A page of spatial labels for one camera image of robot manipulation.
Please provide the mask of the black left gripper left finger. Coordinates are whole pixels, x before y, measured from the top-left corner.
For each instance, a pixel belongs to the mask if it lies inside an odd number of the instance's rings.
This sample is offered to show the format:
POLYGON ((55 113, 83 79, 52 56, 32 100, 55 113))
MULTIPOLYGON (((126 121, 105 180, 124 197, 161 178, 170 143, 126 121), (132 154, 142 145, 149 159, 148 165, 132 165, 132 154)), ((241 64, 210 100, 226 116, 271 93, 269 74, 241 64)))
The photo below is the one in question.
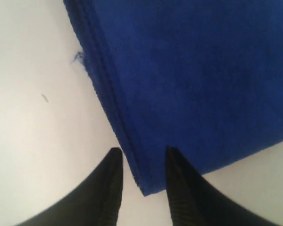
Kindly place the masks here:
POLYGON ((115 226, 123 192, 123 153, 114 147, 72 192, 23 226, 115 226))

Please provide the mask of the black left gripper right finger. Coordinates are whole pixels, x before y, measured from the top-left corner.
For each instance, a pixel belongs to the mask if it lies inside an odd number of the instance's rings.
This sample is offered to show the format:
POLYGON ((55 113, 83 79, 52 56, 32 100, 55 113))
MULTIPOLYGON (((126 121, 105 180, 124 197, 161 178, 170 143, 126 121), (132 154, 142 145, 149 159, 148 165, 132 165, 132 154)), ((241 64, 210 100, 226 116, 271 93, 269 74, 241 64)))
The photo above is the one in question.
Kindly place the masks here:
POLYGON ((214 188, 175 147, 166 148, 165 173, 174 226, 271 225, 214 188))

